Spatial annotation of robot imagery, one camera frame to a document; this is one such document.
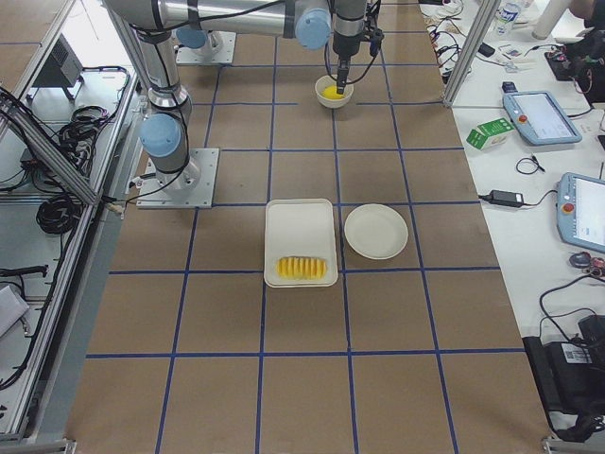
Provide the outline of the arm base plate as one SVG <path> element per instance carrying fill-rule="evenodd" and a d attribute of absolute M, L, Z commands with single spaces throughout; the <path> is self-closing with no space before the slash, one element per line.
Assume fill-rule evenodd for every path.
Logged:
<path fill-rule="evenodd" d="M 236 34 L 179 28 L 176 62 L 180 66 L 224 65 L 233 62 Z"/>
<path fill-rule="evenodd" d="M 153 173 L 136 185 L 142 193 L 135 202 L 142 209 L 211 208 L 216 187 L 218 148 L 191 148 L 188 166 L 174 176 L 158 172 L 150 158 L 146 174 Z"/>

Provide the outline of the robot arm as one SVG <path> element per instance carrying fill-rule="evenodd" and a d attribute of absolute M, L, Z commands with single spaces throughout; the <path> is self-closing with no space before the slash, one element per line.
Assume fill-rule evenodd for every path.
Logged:
<path fill-rule="evenodd" d="M 333 48 L 337 72 L 330 76 L 335 99 L 348 96 L 351 59 L 363 43 L 375 58 L 384 34 L 377 26 L 381 3 L 375 1 L 107 1 L 109 11 L 136 34 L 151 82 L 152 102 L 174 110 L 167 96 L 182 92 L 170 40 L 214 55 L 213 36 L 221 32 L 295 39 L 307 50 Z"/>

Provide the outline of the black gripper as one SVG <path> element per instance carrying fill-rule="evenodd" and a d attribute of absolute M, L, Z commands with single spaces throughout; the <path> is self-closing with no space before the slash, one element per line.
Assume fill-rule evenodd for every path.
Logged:
<path fill-rule="evenodd" d="M 338 55 L 337 92 L 343 93 L 350 72 L 350 59 L 359 52 L 362 43 L 370 46 L 370 56 L 376 57 L 384 39 L 383 31 L 373 19 L 335 19 L 333 50 Z"/>

